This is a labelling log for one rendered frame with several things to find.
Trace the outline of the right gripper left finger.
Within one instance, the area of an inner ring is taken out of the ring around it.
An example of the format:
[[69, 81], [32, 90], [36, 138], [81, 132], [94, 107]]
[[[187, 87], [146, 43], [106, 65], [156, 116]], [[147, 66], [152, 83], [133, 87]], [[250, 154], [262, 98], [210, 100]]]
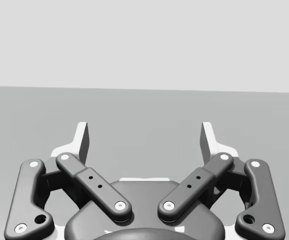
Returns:
[[50, 193], [64, 192], [79, 208], [92, 201], [114, 223], [127, 222], [132, 205], [93, 168], [85, 165], [90, 138], [79, 122], [72, 142], [55, 148], [49, 160], [28, 159], [19, 168], [4, 229], [5, 240], [45, 240], [55, 231], [45, 210]]

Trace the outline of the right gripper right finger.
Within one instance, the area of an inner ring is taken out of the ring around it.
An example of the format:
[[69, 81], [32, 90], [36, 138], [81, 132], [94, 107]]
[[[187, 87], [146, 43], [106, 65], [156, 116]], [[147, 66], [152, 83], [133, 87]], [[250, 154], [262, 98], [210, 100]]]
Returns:
[[285, 240], [286, 231], [269, 165], [261, 159], [242, 161], [238, 152], [217, 141], [210, 122], [201, 124], [204, 165], [196, 168], [158, 204], [163, 222], [177, 221], [196, 202], [210, 208], [228, 189], [237, 191], [245, 210], [234, 224], [246, 240]]

